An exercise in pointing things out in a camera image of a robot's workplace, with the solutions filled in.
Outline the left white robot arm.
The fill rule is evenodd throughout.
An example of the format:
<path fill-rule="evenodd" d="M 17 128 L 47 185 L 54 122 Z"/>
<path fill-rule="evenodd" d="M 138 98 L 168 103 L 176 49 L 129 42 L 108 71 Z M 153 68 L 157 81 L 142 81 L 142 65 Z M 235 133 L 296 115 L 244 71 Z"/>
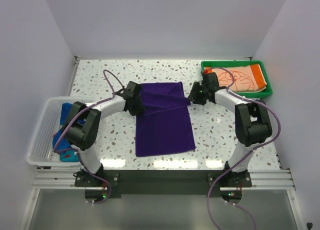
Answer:
<path fill-rule="evenodd" d="M 123 111 L 129 112 L 132 116 L 143 114 L 145 107 L 142 103 L 142 93 L 142 85 L 130 81 L 127 87 L 115 92 L 112 98 L 86 104 L 77 101 L 72 104 L 54 149 L 57 149 L 63 139 L 74 146 L 75 154 L 87 172 L 86 180 L 92 186 L 99 186 L 104 180 L 104 174 L 99 171 L 102 163 L 92 150 L 98 136 L 100 121 Z"/>

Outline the purple towel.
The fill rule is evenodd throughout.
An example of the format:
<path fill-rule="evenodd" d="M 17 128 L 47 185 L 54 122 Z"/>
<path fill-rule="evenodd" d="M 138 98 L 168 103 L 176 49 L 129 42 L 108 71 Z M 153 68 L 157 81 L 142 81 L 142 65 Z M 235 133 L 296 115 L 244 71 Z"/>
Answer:
<path fill-rule="evenodd" d="M 182 82 L 142 84 L 143 114 L 136 117 L 137 157 L 180 154 L 196 148 L 189 100 Z"/>

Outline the orange Doraemon towel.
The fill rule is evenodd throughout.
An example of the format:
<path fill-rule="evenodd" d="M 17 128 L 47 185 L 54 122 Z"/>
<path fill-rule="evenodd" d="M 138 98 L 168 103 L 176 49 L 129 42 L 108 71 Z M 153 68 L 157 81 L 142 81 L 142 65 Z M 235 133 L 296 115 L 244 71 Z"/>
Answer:
<path fill-rule="evenodd" d="M 218 78 L 219 86 L 228 87 L 233 92 L 261 92 L 266 89 L 267 82 L 264 78 L 259 64 L 252 64 L 241 67 L 226 67 L 234 77 L 217 67 L 204 67 L 204 74 L 215 73 Z"/>

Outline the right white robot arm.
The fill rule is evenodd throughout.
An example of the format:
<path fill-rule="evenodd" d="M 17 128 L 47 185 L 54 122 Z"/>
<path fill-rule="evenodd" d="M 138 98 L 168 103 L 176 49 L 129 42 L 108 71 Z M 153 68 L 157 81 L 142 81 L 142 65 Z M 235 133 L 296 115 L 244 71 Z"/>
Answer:
<path fill-rule="evenodd" d="M 248 169 L 254 150 L 273 133 L 269 109 L 261 100 L 246 99 L 221 87 L 215 73 L 204 74 L 201 82 L 194 82 L 188 100 L 199 105 L 209 101 L 234 113 L 237 144 L 222 179 L 227 186 L 235 186 L 241 180 L 240 173 Z"/>

